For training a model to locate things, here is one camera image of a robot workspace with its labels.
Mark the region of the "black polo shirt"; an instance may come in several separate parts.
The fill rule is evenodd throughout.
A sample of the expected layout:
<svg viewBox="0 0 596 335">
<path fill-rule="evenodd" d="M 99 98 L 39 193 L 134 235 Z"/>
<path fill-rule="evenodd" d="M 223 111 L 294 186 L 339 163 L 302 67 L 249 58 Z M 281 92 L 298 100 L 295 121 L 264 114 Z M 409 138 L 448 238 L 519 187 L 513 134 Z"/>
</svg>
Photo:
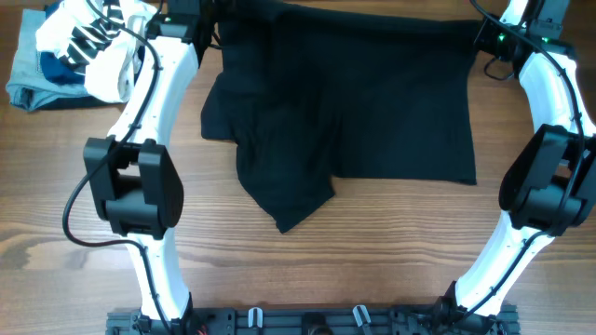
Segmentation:
<svg viewBox="0 0 596 335">
<path fill-rule="evenodd" d="M 281 232 L 331 199 L 336 177 L 475 183 L 478 21 L 241 1 L 218 28 L 201 134 L 236 145 L 241 185 Z"/>
</svg>

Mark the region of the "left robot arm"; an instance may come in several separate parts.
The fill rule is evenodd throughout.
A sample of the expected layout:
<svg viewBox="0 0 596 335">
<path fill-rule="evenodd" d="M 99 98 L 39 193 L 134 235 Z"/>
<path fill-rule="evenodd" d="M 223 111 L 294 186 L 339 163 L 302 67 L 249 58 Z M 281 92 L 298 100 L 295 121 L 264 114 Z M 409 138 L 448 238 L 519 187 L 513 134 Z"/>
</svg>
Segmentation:
<svg viewBox="0 0 596 335">
<path fill-rule="evenodd" d="M 198 334 L 200 321 L 175 244 L 183 184 L 168 147 L 183 96 L 214 41 L 213 1 L 171 1 L 142 38 L 145 56 L 124 112 L 103 139 L 84 148 L 99 218 L 127 248 L 142 294 L 130 316 L 111 314 L 109 334 Z"/>
</svg>

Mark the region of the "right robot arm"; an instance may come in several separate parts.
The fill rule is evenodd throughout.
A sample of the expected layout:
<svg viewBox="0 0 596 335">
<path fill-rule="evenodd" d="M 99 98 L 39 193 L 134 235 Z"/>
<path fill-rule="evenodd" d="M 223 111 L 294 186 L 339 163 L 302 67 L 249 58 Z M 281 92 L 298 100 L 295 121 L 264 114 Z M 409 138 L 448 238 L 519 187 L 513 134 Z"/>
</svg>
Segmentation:
<svg viewBox="0 0 596 335">
<path fill-rule="evenodd" d="M 524 269 L 595 205 L 595 126 L 576 81 L 573 47 L 560 41 L 566 1 L 511 0 L 497 17 L 484 8 L 474 42 L 513 76 L 530 106 L 535 134 L 506 173 L 501 214 L 470 269 L 418 320 L 431 334 L 502 332 L 503 300 Z"/>
</svg>

